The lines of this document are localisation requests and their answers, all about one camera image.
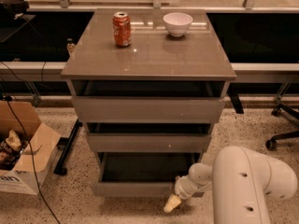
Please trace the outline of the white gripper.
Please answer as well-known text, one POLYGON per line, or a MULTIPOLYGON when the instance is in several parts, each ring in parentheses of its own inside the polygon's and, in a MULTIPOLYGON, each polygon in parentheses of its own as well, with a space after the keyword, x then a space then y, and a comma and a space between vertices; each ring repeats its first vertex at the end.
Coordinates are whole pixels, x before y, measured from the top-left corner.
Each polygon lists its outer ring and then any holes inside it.
POLYGON ((174 186, 174 193, 176 195, 170 195, 164 206, 164 211, 170 213, 181 204, 181 200, 187 200, 195 194, 211 189, 212 182, 210 180, 194 180, 188 175, 177 176, 174 186))

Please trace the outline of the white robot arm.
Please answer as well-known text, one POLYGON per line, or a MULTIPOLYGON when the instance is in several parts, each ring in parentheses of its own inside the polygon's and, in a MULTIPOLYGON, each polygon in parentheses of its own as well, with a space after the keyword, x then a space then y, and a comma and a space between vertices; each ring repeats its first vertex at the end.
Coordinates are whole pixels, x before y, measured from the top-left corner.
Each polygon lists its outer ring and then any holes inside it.
POLYGON ((271 224, 264 197, 289 199, 297 188, 298 178, 286 162, 230 146, 218 152, 211 166, 196 163, 178 176, 164 211, 210 189, 214 224, 271 224))

